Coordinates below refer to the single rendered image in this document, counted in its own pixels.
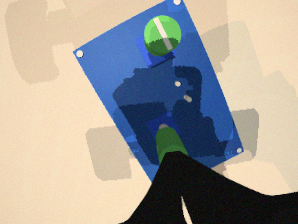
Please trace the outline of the blue circuit board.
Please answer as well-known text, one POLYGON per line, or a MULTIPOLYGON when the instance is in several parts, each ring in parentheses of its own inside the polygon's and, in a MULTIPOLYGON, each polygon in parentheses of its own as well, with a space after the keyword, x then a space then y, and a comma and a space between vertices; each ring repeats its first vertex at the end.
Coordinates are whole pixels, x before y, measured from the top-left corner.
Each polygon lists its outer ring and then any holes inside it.
POLYGON ((212 169, 243 152, 184 0, 162 0, 73 53, 150 183, 165 153, 212 169))

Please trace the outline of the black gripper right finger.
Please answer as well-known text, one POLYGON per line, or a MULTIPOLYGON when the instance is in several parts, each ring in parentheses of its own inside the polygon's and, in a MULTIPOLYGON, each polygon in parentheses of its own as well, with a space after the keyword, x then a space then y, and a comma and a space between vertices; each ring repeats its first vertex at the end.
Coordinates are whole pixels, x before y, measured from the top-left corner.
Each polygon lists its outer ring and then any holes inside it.
POLYGON ((298 224, 298 190, 266 196, 234 183, 185 153, 173 155, 192 224, 298 224))

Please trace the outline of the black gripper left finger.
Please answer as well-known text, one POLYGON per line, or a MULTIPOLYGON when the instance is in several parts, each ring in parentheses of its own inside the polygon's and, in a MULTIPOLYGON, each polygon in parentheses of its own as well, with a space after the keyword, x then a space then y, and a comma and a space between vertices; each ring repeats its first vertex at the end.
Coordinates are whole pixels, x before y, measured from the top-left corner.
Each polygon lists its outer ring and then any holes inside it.
POLYGON ((177 169, 173 152, 165 153, 145 197, 132 216, 120 224, 188 224, 182 213, 184 204, 177 169))

